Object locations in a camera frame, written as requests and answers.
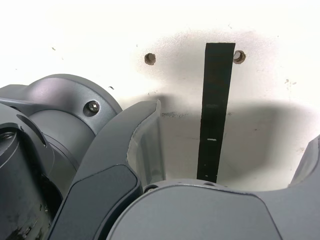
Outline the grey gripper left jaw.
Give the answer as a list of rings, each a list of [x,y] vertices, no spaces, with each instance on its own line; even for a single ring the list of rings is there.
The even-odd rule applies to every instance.
[[[85,153],[48,234],[50,240],[104,240],[144,188],[166,178],[161,102],[123,110]]]

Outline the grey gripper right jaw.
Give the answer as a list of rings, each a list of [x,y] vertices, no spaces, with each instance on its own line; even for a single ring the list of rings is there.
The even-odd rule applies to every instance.
[[[288,187],[238,191],[205,183],[166,184],[135,200],[109,240],[317,240],[320,140],[313,139]]]

